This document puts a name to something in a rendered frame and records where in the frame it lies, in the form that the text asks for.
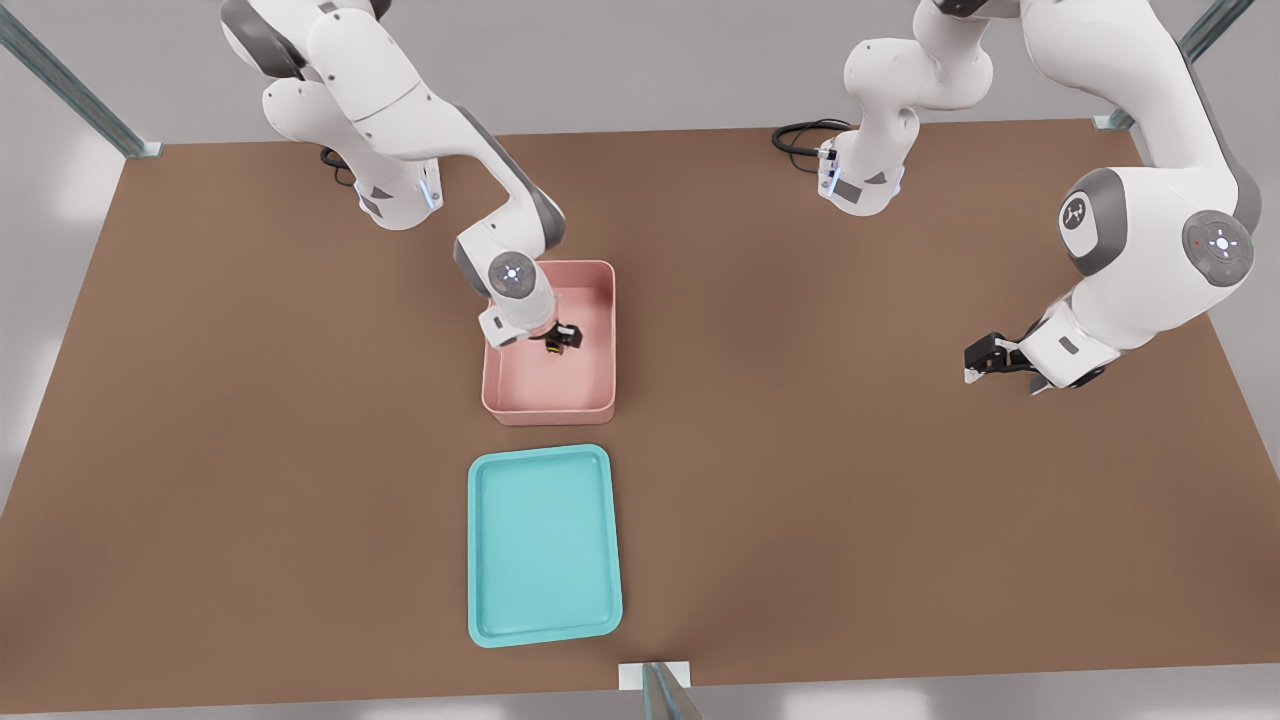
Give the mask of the pink rectangular box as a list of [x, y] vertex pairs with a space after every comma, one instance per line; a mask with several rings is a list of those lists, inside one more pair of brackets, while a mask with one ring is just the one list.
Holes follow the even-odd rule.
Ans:
[[545, 351], [541, 341], [486, 347], [483, 406], [507, 427], [605, 424], [617, 387], [616, 273], [603, 260], [541, 264], [563, 320], [584, 333], [580, 347]]

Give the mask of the pale blue-green tray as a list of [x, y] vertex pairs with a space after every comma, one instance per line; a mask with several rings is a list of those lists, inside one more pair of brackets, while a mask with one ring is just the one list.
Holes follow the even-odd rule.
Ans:
[[621, 624], [611, 457], [598, 445], [485, 454], [467, 477], [467, 624], [495, 650]]

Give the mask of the silver frame post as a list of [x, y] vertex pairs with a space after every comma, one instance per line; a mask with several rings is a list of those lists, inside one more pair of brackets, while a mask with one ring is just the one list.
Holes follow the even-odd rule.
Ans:
[[[1256, 0], [1212, 0], [1199, 18], [1178, 40], [1178, 46], [1185, 59], [1194, 64], [1208, 51]], [[1091, 118], [1094, 129], [1100, 132], [1124, 132], [1135, 126], [1135, 118], [1124, 108], [1115, 108], [1110, 114]]]
[[157, 158], [160, 142], [142, 140], [26, 24], [0, 3], [0, 46], [125, 159]]
[[644, 720], [705, 720], [689, 694], [689, 661], [620, 664], [618, 689], [640, 691]]

